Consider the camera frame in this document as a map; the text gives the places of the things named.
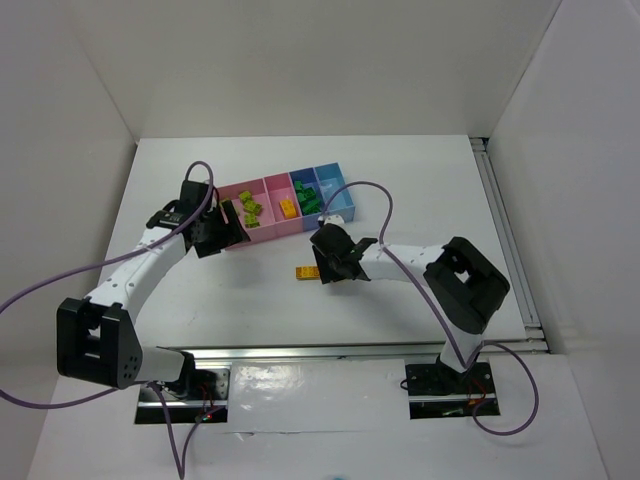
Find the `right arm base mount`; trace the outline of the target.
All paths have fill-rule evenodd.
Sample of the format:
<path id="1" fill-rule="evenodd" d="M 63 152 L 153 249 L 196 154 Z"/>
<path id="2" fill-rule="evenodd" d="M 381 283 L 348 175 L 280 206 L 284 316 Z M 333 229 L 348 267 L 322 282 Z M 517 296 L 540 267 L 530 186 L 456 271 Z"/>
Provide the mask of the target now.
<path id="1" fill-rule="evenodd" d="M 400 388 L 407 392 L 409 413 L 416 419 L 498 416 L 493 372 L 488 362 L 478 362 L 459 374 L 439 363 L 407 364 Z"/>

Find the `yellow long lego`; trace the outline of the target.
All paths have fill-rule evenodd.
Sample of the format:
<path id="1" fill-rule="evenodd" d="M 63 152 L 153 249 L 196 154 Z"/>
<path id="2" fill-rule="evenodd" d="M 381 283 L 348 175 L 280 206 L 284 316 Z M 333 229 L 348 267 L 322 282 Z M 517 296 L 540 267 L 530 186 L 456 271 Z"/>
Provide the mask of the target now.
<path id="1" fill-rule="evenodd" d="M 295 278 L 300 281 L 319 280 L 319 268 L 317 266 L 297 266 L 295 268 Z"/>
<path id="2" fill-rule="evenodd" d="M 279 201 L 279 206 L 285 220 L 293 219 L 297 217 L 297 210 L 293 201 L 289 198 L 285 198 Z"/>

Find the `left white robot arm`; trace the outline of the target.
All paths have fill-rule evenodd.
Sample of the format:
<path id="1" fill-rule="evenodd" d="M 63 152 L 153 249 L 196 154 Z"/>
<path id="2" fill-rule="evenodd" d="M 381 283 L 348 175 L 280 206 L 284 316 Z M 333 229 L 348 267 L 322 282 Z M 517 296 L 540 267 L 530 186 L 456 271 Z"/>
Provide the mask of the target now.
<path id="1" fill-rule="evenodd" d="M 84 298 L 67 298 L 59 306 L 59 374 L 116 389 L 158 382 L 178 397 L 188 395 L 209 374 L 197 369 L 186 351 L 142 346 L 136 319 L 190 251 L 205 258 L 248 239 L 230 199 L 206 183 L 183 181 L 179 198 L 149 218 L 131 257 Z"/>

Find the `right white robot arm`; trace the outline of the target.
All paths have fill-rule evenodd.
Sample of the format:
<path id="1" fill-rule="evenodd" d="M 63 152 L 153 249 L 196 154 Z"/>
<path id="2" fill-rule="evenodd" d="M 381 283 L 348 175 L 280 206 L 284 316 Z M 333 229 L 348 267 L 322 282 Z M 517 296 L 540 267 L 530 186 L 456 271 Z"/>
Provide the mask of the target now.
<path id="1" fill-rule="evenodd" d="M 445 332 L 439 362 L 458 374 L 475 362 L 489 320 L 510 291 L 506 277 L 463 237 L 431 247 L 354 242 L 344 228 L 326 223 L 311 244 L 324 284 L 393 280 L 416 287 Z"/>

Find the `lime long lego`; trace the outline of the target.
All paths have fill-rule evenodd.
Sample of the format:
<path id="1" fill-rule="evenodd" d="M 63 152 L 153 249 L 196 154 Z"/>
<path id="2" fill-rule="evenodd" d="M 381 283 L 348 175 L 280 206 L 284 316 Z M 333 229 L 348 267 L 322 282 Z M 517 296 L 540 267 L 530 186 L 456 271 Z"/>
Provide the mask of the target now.
<path id="1" fill-rule="evenodd" d="M 227 217 L 237 216 L 238 215 L 238 211 L 237 211 L 235 205 L 233 204 L 233 201 L 230 200 L 230 199 L 223 199 L 220 202 L 220 207 L 221 207 L 221 210 L 224 212 L 224 214 Z"/>

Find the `dark green long lego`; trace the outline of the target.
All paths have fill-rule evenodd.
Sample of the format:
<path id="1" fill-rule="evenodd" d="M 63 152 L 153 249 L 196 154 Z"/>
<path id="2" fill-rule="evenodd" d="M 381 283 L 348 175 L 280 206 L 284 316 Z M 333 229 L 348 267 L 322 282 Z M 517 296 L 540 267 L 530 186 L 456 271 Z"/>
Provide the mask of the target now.
<path id="1" fill-rule="evenodd" d="M 301 211 L 304 215 L 312 215 L 320 213 L 322 210 L 322 201 L 319 198 L 304 200 L 301 203 Z"/>

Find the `lime lego small square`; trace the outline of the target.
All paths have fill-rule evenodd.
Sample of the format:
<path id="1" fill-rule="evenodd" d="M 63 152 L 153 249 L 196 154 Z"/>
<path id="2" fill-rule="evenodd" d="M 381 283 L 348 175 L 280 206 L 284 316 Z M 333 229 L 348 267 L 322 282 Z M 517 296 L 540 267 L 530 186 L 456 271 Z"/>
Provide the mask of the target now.
<path id="1" fill-rule="evenodd" d="M 254 200 L 247 200 L 244 204 L 243 204 L 243 210 L 248 213 L 248 214 L 252 214 L 252 215 L 260 215 L 262 210 L 263 210 L 263 206 L 254 201 Z"/>

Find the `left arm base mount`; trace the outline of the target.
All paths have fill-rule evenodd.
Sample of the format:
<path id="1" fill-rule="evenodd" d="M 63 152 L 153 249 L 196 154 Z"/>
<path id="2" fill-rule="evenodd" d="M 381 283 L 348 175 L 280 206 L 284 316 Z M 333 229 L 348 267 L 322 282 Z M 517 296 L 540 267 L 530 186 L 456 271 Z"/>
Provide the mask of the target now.
<path id="1" fill-rule="evenodd" d="M 166 385 L 160 385 L 161 396 L 166 403 L 173 424 L 186 425 L 201 421 L 205 424 L 222 424 L 228 421 L 231 366 L 213 364 L 198 366 L 204 370 L 196 383 L 185 393 L 175 393 Z M 165 424 L 164 410 L 158 394 L 149 386 L 139 390 L 136 425 Z"/>

